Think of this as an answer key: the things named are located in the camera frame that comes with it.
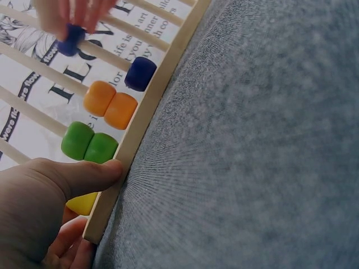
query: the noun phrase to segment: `fingernail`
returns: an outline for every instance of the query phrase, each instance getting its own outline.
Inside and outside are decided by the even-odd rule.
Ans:
[[[108,168],[110,168],[111,170],[113,170],[115,173],[118,174],[118,176],[120,176],[122,174],[122,163],[119,160],[116,160],[116,159],[109,160],[106,163],[104,163],[103,165],[105,165]]]

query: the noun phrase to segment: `white paper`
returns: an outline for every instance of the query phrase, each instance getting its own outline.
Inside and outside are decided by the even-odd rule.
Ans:
[[[36,12],[30,2],[30,0],[6,0],[0,1],[0,4],[10,5],[18,11],[36,17]],[[188,6],[177,0],[156,0],[151,3],[181,18],[185,18],[190,10]],[[169,43],[178,31],[177,26],[123,1],[117,3],[116,7],[111,10],[111,14],[143,30],[147,29],[149,33]],[[60,54],[57,51],[55,38],[47,33],[1,15],[0,39],[1,42],[47,63],[51,68],[66,73],[86,86],[90,86],[96,80],[106,81],[115,86],[118,92],[126,92],[141,101],[143,93],[130,90],[124,85],[126,73],[87,55],[86,52],[75,57]],[[158,65],[164,56],[160,50],[103,23],[98,25],[96,34],[88,35],[86,39],[129,61],[143,56]],[[93,117],[86,112],[82,107],[81,97],[5,55],[0,55],[0,85],[15,95],[22,95],[29,104],[66,126],[71,122],[81,121],[88,124],[95,132],[104,132],[118,141],[124,134],[124,131],[107,125],[103,118]],[[32,159],[45,157],[55,161],[74,162],[62,153],[61,137],[12,109],[3,100],[0,100],[0,131],[2,139]],[[1,156],[1,170],[14,165],[17,163],[8,156],[4,154]]]

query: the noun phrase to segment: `gray carpet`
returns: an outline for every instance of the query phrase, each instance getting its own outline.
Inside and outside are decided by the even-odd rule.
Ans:
[[[359,1],[213,0],[95,268],[359,268]]]

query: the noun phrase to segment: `yellow bead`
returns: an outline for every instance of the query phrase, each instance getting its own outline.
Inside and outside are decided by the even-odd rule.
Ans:
[[[92,83],[84,97],[84,108],[94,116],[103,117],[116,94],[116,89],[104,81]]]
[[[79,215],[89,216],[97,198],[97,194],[97,192],[94,192],[84,196],[76,197],[69,200],[66,203],[66,206]]]
[[[105,121],[113,128],[125,130],[137,108],[137,101],[131,95],[118,92],[105,113]]]

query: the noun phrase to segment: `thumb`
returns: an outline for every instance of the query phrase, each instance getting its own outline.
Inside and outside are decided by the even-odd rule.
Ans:
[[[89,161],[58,163],[36,159],[26,165],[60,187],[66,201],[85,194],[104,191],[114,185],[122,174],[122,164],[118,160],[97,164]]]
[[[67,28],[60,14],[59,0],[33,0],[33,6],[36,9],[41,29],[55,35],[58,40],[64,41],[67,37]]]

